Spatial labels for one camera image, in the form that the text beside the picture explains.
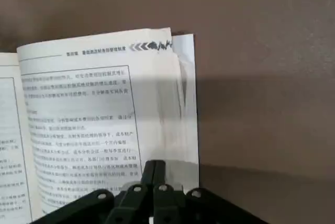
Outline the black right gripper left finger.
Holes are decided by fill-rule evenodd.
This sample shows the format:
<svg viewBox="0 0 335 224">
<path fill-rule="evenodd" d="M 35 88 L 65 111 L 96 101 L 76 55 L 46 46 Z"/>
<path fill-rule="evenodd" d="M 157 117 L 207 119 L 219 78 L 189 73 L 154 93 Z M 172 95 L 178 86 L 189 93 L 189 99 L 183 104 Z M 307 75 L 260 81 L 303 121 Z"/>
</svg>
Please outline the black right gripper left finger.
<svg viewBox="0 0 335 224">
<path fill-rule="evenodd" d="M 95 190 L 33 223 L 135 223 L 141 222 L 141 205 L 148 196 L 155 161 L 146 162 L 140 182 L 130 185 L 118 195 L 106 189 Z"/>
</svg>

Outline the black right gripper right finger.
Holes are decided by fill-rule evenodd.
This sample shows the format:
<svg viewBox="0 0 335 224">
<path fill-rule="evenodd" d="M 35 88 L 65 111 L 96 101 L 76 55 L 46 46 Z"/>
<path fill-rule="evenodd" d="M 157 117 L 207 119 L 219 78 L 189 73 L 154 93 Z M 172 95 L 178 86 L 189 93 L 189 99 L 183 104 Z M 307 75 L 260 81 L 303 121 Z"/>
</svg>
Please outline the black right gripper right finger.
<svg viewBox="0 0 335 224">
<path fill-rule="evenodd" d="M 165 175 L 166 163 L 155 161 L 155 223 L 266 223 L 205 188 L 175 189 Z"/>
</svg>

